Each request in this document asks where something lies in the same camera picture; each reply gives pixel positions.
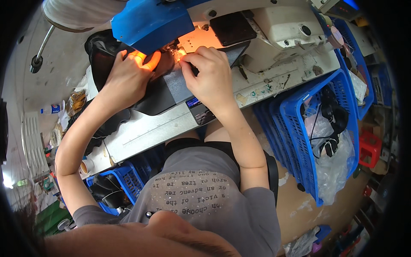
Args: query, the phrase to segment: black shorts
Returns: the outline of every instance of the black shorts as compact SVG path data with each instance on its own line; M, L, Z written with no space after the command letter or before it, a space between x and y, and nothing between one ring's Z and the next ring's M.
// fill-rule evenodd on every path
M196 138L179 138L176 140L171 141L166 145L166 158L170 157L173 153L177 152L178 150L188 148L188 147L195 147L195 146L208 146L226 153L237 165L238 170L240 170L240 166L238 165L236 158L234 157L233 148L231 147L230 142L221 142L221 141L209 141L209 142L202 142Z

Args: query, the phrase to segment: woman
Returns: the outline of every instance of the woman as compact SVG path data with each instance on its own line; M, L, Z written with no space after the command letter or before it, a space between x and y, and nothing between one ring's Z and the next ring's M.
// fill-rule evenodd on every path
M201 46L180 65L190 91L218 121L205 140L189 132L166 143L162 172L141 191L126 217L105 213L78 167L94 132L145 93L159 52L142 65L139 52L120 52L106 85L65 135L55 166L78 229L46 238L60 256L275 256L281 236L266 158L233 98L225 53ZM188 62L198 68L194 76Z

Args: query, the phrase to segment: eyebrow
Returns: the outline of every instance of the eyebrow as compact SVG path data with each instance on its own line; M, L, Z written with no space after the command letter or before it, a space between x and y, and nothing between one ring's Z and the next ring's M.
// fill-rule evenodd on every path
M201 241L190 241L189 239L176 237L174 235L167 235L165 237L214 257L235 257L233 252L225 250L220 245L212 245Z

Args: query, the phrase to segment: paper cup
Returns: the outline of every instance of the paper cup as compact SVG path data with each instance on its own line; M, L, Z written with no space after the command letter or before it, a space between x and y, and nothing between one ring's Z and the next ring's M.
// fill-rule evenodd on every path
M87 174L94 169L94 163L92 160L82 160L80 163L80 170Z

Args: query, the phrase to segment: nose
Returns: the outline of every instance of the nose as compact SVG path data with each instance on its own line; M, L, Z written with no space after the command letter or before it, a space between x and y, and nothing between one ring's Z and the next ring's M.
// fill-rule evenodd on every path
M146 227L157 235L169 234L190 234L198 231L190 223L182 219L172 211L158 211L152 215Z

